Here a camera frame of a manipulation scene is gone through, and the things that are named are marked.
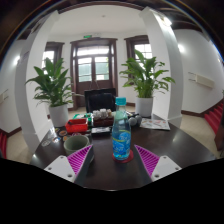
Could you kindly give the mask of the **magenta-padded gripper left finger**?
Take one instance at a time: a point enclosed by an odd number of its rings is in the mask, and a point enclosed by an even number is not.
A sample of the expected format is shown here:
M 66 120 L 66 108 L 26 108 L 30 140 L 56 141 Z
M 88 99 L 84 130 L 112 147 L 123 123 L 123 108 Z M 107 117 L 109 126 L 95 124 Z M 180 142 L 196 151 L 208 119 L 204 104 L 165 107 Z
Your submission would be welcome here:
M 60 155 L 45 168 L 45 171 L 79 186 L 83 186 L 89 165 L 93 158 L 93 146 L 89 145 L 69 156 Z

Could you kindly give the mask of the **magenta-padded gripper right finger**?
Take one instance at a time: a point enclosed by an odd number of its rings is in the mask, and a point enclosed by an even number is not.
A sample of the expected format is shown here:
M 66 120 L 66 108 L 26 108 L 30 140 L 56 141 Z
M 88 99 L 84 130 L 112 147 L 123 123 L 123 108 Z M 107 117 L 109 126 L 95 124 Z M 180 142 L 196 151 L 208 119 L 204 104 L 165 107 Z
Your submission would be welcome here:
M 181 167 L 167 155 L 158 156 L 139 145 L 136 145 L 135 148 L 147 174 L 153 182 L 181 170 Z

